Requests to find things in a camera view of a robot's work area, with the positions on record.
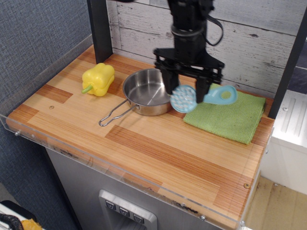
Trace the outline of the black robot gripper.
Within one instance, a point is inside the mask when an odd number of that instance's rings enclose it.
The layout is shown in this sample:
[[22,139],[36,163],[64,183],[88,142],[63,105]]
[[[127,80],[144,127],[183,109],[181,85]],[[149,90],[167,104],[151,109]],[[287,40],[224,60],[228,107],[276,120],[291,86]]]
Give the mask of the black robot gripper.
[[220,84],[224,63],[206,51],[206,32],[195,37],[174,35],[173,48],[157,48],[155,67],[162,73],[167,94],[179,86],[178,75],[196,80],[196,102],[202,103],[212,83]]

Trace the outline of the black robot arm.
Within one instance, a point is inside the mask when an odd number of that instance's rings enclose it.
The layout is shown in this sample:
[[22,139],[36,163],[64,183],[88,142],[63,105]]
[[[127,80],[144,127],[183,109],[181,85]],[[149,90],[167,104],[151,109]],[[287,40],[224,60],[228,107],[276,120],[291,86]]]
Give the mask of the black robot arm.
[[156,48],[155,67],[162,73],[166,92],[171,94],[179,86],[179,75],[196,79],[196,102],[201,103],[212,83],[221,83],[224,63],[210,56],[206,46],[207,22],[222,28],[210,16],[214,10],[211,0],[170,0],[168,5],[173,17],[171,32],[173,48]]

